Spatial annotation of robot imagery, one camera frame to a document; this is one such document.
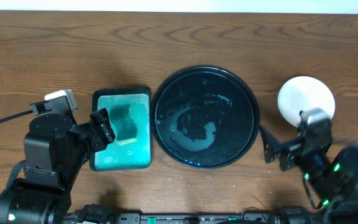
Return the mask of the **green and yellow sponge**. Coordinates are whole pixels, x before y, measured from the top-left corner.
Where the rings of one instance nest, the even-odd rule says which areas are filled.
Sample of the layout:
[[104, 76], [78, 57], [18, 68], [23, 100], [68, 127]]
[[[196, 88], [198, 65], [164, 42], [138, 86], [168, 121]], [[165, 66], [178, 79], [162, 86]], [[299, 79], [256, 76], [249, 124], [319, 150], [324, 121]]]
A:
[[130, 116], [130, 105], [119, 105], [110, 110], [110, 122], [118, 145], [137, 140], [137, 127]]

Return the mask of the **white plate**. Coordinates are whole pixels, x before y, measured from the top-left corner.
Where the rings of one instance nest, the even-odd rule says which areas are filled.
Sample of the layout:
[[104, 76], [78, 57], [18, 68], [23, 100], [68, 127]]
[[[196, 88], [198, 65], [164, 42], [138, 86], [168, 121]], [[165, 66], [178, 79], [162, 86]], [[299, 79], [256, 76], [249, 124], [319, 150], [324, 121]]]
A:
[[287, 81], [278, 93], [277, 105], [284, 119], [296, 127], [301, 123], [300, 111], [319, 108], [332, 119], [336, 109], [331, 90], [322, 81], [308, 76]]

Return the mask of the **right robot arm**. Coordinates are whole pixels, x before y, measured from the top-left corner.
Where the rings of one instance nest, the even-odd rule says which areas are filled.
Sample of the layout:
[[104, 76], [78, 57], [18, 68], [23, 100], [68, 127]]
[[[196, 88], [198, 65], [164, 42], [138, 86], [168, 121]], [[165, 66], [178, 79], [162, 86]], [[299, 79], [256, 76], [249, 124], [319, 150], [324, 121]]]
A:
[[315, 192], [320, 201], [312, 204], [315, 215], [280, 213], [282, 223], [358, 223], [358, 147], [341, 150], [335, 160], [326, 154], [333, 143], [331, 123], [302, 124], [296, 139], [279, 142], [260, 127], [265, 161], [279, 161], [282, 171], [299, 168], [307, 195]]

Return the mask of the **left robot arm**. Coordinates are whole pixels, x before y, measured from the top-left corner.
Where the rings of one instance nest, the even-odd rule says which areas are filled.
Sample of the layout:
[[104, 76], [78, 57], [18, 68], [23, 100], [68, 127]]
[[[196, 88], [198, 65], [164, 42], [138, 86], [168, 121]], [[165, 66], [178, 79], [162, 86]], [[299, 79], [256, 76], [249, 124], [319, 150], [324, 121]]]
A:
[[61, 113], [33, 119], [24, 139], [25, 160], [12, 168], [0, 194], [0, 223], [62, 223], [81, 167], [114, 139], [104, 108], [83, 124]]

